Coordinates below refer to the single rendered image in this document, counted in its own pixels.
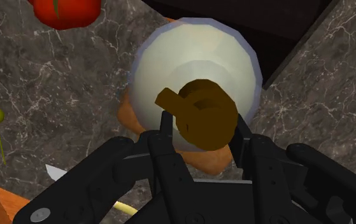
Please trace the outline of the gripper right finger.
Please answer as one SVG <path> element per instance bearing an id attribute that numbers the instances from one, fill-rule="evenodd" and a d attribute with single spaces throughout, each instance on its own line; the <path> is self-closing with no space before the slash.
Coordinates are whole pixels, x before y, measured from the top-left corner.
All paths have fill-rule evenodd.
<path id="1" fill-rule="evenodd" d="M 238 118 L 229 143 L 252 181 L 256 224 L 356 224 L 356 174 L 303 143 L 281 149 Z"/>

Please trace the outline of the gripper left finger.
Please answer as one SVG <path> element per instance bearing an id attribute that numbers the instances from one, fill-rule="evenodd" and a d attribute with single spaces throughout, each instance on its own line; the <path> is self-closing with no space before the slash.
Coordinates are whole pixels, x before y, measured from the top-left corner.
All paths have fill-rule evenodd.
<path id="1" fill-rule="evenodd" d="M 12 224 L 100 224 L 135 182 L 148 179 L 152 199 L 125 224 L 197 224 L 197 208 L 184 194 L 194 181 L 172 147 L 172 116 L 137 143 L 113 137 L 32 199 Z"/>

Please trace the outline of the brown mug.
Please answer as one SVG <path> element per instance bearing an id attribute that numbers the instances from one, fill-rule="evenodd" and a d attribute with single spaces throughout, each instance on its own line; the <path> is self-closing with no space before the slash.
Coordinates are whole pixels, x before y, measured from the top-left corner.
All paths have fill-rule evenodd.
<path id="1" fill-rule="evenodd" d="M 182 138 L 202 150 L 223 148 L 234 135 L 236 104 L 211 80 L 190 81 L 178 93 L 164 88 L 155 103 L 175 117 Z"/>

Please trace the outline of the pale yellow curved thing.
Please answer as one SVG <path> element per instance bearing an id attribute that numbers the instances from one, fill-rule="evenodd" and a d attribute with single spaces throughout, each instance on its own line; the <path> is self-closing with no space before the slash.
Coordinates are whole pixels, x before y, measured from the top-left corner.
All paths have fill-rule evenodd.
<path id="1" fill-rule="evenodd" d="M 133 216 L 138 212 L 137 209 L 119 201 L 116 201 L 116 203 L 114 203 L 113 208 L 118 209 L 119 211 L 128 214 L 130 216 Z"/>

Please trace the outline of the white pointed blade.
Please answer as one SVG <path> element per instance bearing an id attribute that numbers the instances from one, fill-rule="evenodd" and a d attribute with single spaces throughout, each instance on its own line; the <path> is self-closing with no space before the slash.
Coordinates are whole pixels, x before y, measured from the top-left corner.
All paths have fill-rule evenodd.
<path id="1" fill-rule="evenodd" d="M 46 164 L 45 167 L 46 167 L 46 171 L 47 171 L 48 175 L 54 181 L 57 181 L 58 179 L 60 179 L 63 175 L 65 175 L 67 173 L 67 171 L 62 170 L 58 167 L 54 167 L 52 165 Z"/>

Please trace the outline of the white bowl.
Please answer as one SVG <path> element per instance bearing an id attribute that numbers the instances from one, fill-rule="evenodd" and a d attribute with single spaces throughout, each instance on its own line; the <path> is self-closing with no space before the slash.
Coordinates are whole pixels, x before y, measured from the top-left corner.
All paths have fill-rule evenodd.
<path id="1" fill-rule="evenodd" d="M 211 18 L 181 18 L 156 29 L 140 46 L 129 75 L 129 102 L 146 130 L 160 125 L 164 109 L 155 100 L 164 88 L 178 93 L 188 82 L 217 83 L 235 102 L 238 118 L 250 122 L 262 88 L 257 54 L 242 35 Z M 180 135 L 173 116 L 173 145 L 201 151 Z"/>

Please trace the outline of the red tomato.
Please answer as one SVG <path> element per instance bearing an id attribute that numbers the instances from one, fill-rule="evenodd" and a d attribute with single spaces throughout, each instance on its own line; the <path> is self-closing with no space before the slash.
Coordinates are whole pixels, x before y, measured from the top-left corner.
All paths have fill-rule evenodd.
<path id="1" fill-rule="evenodd" d="M 66 30 L 86 27 L 100 15 L 102 0 L 28 0 L 43 24 Z"/>

